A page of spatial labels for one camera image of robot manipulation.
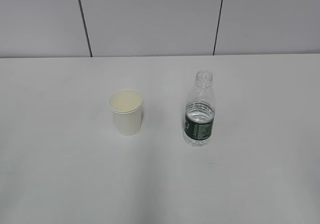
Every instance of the white paper cup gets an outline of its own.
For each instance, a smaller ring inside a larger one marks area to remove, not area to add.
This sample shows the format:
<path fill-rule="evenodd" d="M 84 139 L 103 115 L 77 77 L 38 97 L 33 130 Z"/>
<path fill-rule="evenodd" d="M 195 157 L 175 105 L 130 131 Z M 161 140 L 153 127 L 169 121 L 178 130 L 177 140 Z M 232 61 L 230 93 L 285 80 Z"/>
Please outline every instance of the white paper cup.
<path fill-rule="evenodd" d="M 141 126 L 142 103 L 141 93 L 132 89 L 121 89 L 109 98 L 114 125 L 123 135 L 136 134 Z"/>

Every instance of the black line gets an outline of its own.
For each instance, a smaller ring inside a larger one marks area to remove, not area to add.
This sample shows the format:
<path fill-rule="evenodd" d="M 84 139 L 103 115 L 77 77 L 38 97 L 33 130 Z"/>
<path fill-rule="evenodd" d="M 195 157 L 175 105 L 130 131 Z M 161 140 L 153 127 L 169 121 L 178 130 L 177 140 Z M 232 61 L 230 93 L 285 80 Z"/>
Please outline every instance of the black line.
<path fill-rule="evenodd" d="M 81 4 L 81 0 L 78 0 L 79 3 L 79 8 L 80 8 L 80 12 L 81 12 L 81 17 L 82 17 L 82 22 L 84 24 L 84 31 L 85 31 L 85 37 L 86 37 L 86 42 L 88 44 L 88 48 L 89 48 L 89 53 L 90 53 L 90 57 L 92 57 L 92 51 L 91 51 L 91 45 L 90 45 L 90 40 L 89 40 L 89 36 L 88 36 L 88 31 L 87 31 L 87 26 L 86 26 L 86 21 L 85 21 L 85 15 L 84 15 L 84 11 L 82 9 L 82 4 Z"/>
<path fill-rule="evenodd" d="M 212 55 L 214 55 L 215 52 L 216 52 L 215 47 L 216 47 L 216 44 L 217 44 L 217 41 L 216 41 L 216 40 L 217 40 L 217 37 L 218 37 L 218 30 L 219 30 L 219 24 L 220 24 L 220 17 L 221 17 L 221 10 L 222 10 L 222 3 L 223 3 L 223 1 L 224 1 L 224 0 L 221 0 L 221 4 L 220 4 L 219 18 L 218 18 L 218 24 L 217 24 L 217 26 L 216 26 L 214 49 L 213 49 L 213 54 L 212 54 Z"/>

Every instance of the water bottle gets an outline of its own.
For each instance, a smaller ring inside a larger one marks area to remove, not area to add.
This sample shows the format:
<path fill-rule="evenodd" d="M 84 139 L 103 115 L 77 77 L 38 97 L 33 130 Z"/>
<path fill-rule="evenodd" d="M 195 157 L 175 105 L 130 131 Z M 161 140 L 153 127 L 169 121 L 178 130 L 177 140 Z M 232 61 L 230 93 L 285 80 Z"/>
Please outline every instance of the water bottle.
<path fill-rule="evenodd" d="M 213 76 L 209 71 L 199 71 L 195 86 L 188 95 L 185 106 L 183 137 L 195 147 L 205 145 L 212 134 L 216 99 L 213 90 Z"/>

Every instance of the bottle label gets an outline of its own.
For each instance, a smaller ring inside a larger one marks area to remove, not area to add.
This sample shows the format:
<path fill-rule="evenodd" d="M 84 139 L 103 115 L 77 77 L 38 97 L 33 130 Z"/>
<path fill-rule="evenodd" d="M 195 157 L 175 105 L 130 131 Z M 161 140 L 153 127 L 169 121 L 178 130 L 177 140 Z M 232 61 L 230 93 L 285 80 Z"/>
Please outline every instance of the bottle label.
<path fill-rule="evenodd" d="M 214 120 L 212 119 L 208 123 L 196 123 L 192 121 L 188 116 L 185 116 L 185 123 L 184 123 L 184 132 L 187 134 L 188 137 L 201 141 L 209 138 L 212 133 L 212 126 Z"/>

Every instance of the wall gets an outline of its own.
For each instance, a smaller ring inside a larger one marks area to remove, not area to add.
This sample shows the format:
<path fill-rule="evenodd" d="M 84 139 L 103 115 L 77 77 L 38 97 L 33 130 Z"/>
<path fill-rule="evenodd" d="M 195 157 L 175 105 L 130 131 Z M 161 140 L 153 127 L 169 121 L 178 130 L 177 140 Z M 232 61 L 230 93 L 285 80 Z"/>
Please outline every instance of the wall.
<path fill-rule="evenodd" d="M 319 6 L 320 0 L 0 0 L 0 57 L 320 52 Z"/>

